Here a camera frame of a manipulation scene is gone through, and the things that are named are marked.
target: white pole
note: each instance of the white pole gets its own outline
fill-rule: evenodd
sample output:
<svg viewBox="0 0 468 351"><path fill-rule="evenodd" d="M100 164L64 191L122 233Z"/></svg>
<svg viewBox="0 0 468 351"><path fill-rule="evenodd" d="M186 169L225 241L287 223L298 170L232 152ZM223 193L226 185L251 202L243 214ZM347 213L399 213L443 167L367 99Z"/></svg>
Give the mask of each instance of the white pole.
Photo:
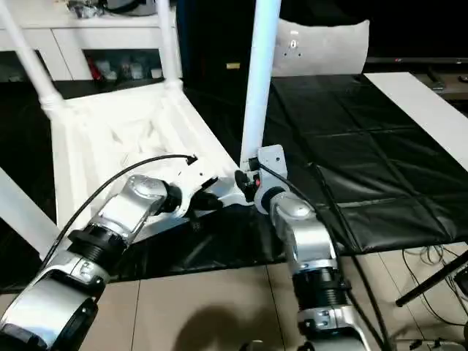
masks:
<svg viewBox="0 0 468 351"><path fill-rule="evenodd" d="M0 218L44 257L59 235L57 226L0 168Z"/></svg>
<svg viewBox="0 0 468 351"><path fill-rule="evenodd" d="M176 54L173 49L173 28L170 23L169 0L156 0L158 9L158 21L162 34L161 56L162 74L166 83L178 81L176 72Z"/></svg>
<svg viewBox="0 0 468 351"><path fill-rule="evenodd" d="M61 95L53 87L39 58L29 47L23 32L13 19L5 0L0 0L0 21L10 35L18 58L39 94L41 105L62 101Z"/></svg>
<svg viewBox="0 0 468 351"><path fill-rule="evenodd" d="M262 147L281 0L257 0L242 134L242 170Z"/></svg>

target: white cabinet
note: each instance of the white cabinet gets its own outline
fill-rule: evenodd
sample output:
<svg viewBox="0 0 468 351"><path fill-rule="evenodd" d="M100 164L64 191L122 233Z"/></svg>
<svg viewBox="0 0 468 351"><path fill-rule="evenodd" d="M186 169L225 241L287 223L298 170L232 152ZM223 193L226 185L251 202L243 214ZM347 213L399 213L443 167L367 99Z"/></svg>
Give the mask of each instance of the white cabinet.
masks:
<svg viewBox="0 0 468 351"><path fill-rule="evenodd" d="M162 35L158 15L125 17L104 15L78 20L64 2L56 0L7 0L10 11L23 29L30 46L39 51L54 80L92 79L85 52L87 50L150 50L162 55ZM176 32L176 11L170 11L170 22L181 77L181 60ZM0 51L12 50L12 43L0 23Z"/></svg>
<svg viewBox="0 0 468 351"><path fill-rule="evenodd" d="M26 29L26 40L41 56L53 80L70 80L72 76L50 29ZM0 52L13 51L8 33L0 29Z"/></svg>
<svg viewBox="0 0 468 351"><path fill-rule="evenodd" d="M86 50L159 49L162 44L158 27L66 28L53 29L52 32L73 80L92 79L84 55ZM178 49L175 28L173 47ZM154 52L156 55L161 54L158 50ZM180 59L176 66L181 76Z"/></svg>

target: shelf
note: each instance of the shelf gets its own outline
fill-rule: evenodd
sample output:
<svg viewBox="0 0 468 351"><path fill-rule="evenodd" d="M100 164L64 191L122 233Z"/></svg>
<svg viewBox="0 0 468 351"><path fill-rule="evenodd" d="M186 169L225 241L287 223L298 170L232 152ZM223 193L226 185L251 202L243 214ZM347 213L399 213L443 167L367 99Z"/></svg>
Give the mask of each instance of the shelf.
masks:
<svg viewBox="0 0 468 351"><path fill-rule="evenodd" d="M78 20L63 1L7 0L13 16L23 29L97 28L97 27L158 27L158 15L125 17L106 14L98 18ZM171 23L176 25L176 9L171 7Z"/></svg>

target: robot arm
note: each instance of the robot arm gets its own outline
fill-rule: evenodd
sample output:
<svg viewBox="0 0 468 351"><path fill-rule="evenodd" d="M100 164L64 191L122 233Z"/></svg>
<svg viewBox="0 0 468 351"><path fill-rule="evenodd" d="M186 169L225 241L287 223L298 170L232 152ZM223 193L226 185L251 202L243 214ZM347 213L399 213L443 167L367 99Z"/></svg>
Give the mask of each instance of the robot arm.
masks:
<svg viewBox="0 0 468 351"><path fill-rule="evenodd" d="M355 309L347 301L347 287L327 228L305 200L259 167L259 164L266 165L286 178L282 147L260 148L257 158L249 164L254 181L240 187L251 188L258 211L270 216L276 234L284 243L299 305L298 327L306 338L299 349L369 351Z"/></svg>
<svg viewBox="0 0 468 351"><path fill-rule="evenodd" d="M110 272L149 216L172 212L181 192L134 175L13 301L0 321L0 350L78 350Z"/></svg>

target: black cable on floor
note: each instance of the black cable on floor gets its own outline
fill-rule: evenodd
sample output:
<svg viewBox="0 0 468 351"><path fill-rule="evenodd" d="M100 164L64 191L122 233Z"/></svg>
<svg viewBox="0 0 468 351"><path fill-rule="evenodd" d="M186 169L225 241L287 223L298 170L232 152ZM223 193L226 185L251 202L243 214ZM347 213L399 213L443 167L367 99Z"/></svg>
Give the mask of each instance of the black cable on floor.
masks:
<svg viewBox="0 0 468 351"><path fill-rule="evenodd" d="M311 200L307 197L307 195L302 192L296 185L294 185L291 181L287 180L285 177L283 177L282 175L279 175L277 172L271 170L270 168L268 168L267 166L263 165L263 164L259 164L259 167L262 168L263 170L265 170L266 172L270 173L271 175L273 175L274 177L278 178L280 181L282 181L283 183L285 183L286 185L289 186L289 188L291 188L291 190L297 195L299 196L300 198L302 198L304 201L306 201L312 208L314 208L314 206L312 205L312 202ZM339 265L339 270L341 272L343 272L343 268L341 266L341 261L339 259L339 251L338 249L336 248L336 238L334 238L333 236L333 232L332 231L328 231L329 235L330 235L330 238L332 240L332 244L333 244L333 247L335 249L335 254L336 254L336 261ZM344 245L345 246L348 246L350 247L350 243L346 242L344 238L341 238L344 242ZM385 322L383 320L383 316L382 316L382 312L380 311L380 308L378 306L378 303L377 303L377 299L375 298L375 295L374 293L372 292L372 289L371 289L371 286L369 284L369 281L364 273L364 270L362 269L361 267L361 264L359 263L358 259L355 257L355 256L352 256L352 261L354 262L354 264L356 265L356 268L358 269L358 273L359 273L359 277L361 278L361 280L363 281L364 283L364 287L366 288L366 292L367 292L367 295L369 297L369 300L371 301L371 305L372 305L372 308L374 309L374 312L375 312L375 315L377 317L377 322L379 323L379 327L380 327L380 330L382 332L382 335L383 335L383 340L380 338L378 332L375 330L374 326L371 324L369 318L364 314L364 311L362 310L361 306L359 306L357 300L354 298L354 295L350 295L350 292L348 292L348 297L352 296L353 297L353 300L351 300L351 303L353 304L353 306L356 308L356 311L359 313L359 315L361 316L361 318L363 319L364 323L366 324L367 328L369 329L369 331L371 332L372 336L375 338L376 342L378 343L379 347L381 348L382 351L391 351L392 350L392 346L391 346L391 342L390 342L390 337L388 335L388 329L385 325Z"/></svg>
<svg viewBox="0 0 468 351"><path fill-rule="evenodd" d="M403 262L404 262L404 265L407 267L408 271L409 271L409 274L411 275L412 279L415 281L415 283L417 285L419 285L419 281L418 281L418 278L416 278L416 275L413 273L413 271L411 270L410 268L410 265L408 264L407 262L407 258L405 257L405 251L402 250L401 251L401 256L403 257ZM432 314L436 319L438 319L440 322L443 322L445 324L448 324L448 325L454 325L454 326L458 326L458 327L464 327L465 324L461 324L461 323L454 323L454 322L449 322L448 320L442 318L441 316L439 316L435 310L432 308L431 304L429 303L426 295L423 293L421 294L423 296L423 300L426 302L426 304L424 305L426 307L426 309L428 310L428 312L430 314Z"/></svg>
<svg viewBox="0 0 468 351"><path fill-rule="evenodd" d="M364 273L364 270L361 264L359 263L358 258L356 256L351 256L351 259L354 262L356 268L358 269L359 276L361 277L361 280L364 283L364 288L366 289L369 300L371 301L372 308L374 309L375 316L377 317L377 323L379 323L380 331L382 332L384 345L387 347L387 350L391 351L392 346L390 342L390 336L388 335L388 329L385 325L385 321L383 320L382 312L380 311L377 299L375 298L374 292L372 291L371 285L369 284L369 280L367 279L367 276Z"/></svg>
<svg viewBox="0 0 468 351"><path fill-rule="evenodd" d="M104 182L103 185L97 188L97 190L81 205L81 207L79 207L79 209L73 214L73 216L65 224L64 228L58 234L57 238L55 239L52 246L50 247L48 253L45 255L45 259L42 261L39 271L42 271L44 267L48 264L52 255L57 250L57 247L59 247L59 244L63 240L65 234L67 234L68 229L72 226L73 222L78 218L78 216L80 216L81 212L83 212L83 210L102 192L102 190L104 190L107 186L109 186L109 184L113 183L117 178L120 178L125 173L128 173L130 170L134 170L135 168L139 166L143 166L148 163L160 161L163 159L187 159L188 162L194 162L197 160L195 156L179 155L179 154L156 156L156 157L151 157L149 159L144 159L143 161L137 162L127 168L124 168L117 174L110 177L108 180L106 180L106 182Z"/></svg>
<svg viewBox="0 0 468 351"><path fill-rule="evenodd" d="M372 325L371 321L367 317L367 315L364 312L364 310L362 309L361 305L358 303L358 300L356 300L356 297L354 296L352 291L349 290L347 292L347 295L348 295L349 300L351 301L351 304L354 306L354 308L356 309L358 314L361 316L361 319L363 320L364 324L366 325L366 327L371 332L372 336L374 337L376 343L379 345L380 349L385 350L385 345L384 345L382 339L380 338L380 335L378 334L377 330Z"/></svg>

